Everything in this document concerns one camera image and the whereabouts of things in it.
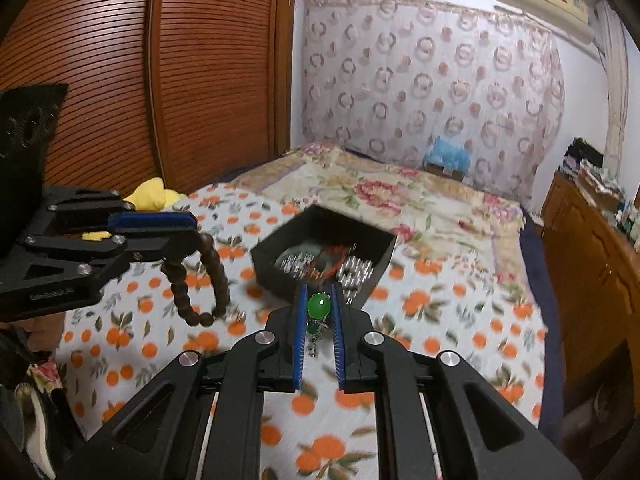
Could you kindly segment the person's left hand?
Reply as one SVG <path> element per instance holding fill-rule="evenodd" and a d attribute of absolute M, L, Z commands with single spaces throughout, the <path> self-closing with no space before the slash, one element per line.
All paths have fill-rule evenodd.
<path fill-rule="evenodd" d="M 58 312 L 20 321 L 20 326 L 27 334 L 27 348 L 31 352 L 52 352 L 63 337 L 65 313 Z"/>

